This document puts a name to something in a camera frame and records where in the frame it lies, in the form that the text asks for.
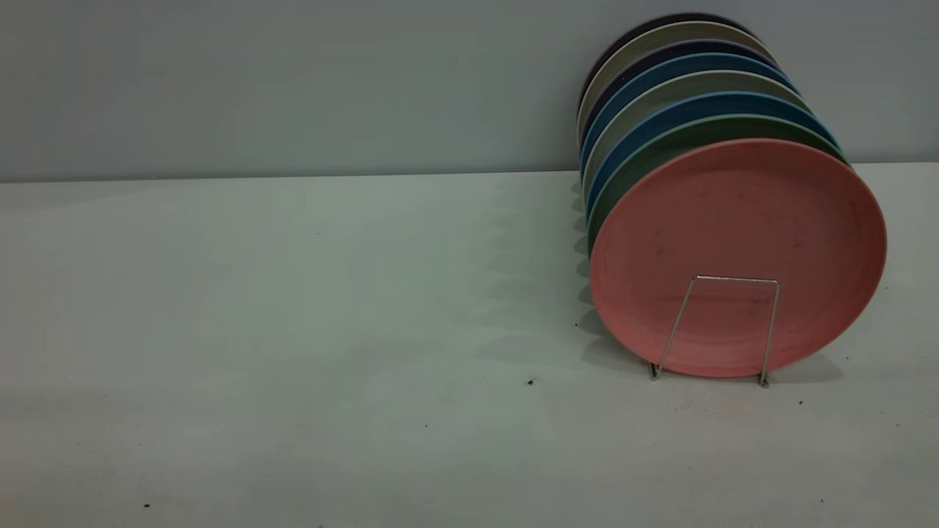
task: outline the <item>table surface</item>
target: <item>table surface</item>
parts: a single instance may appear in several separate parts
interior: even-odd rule
[[[587,288],[573,172],[0,186],[0,525],[939,522],[939,164],[832,345],[665,374]]]

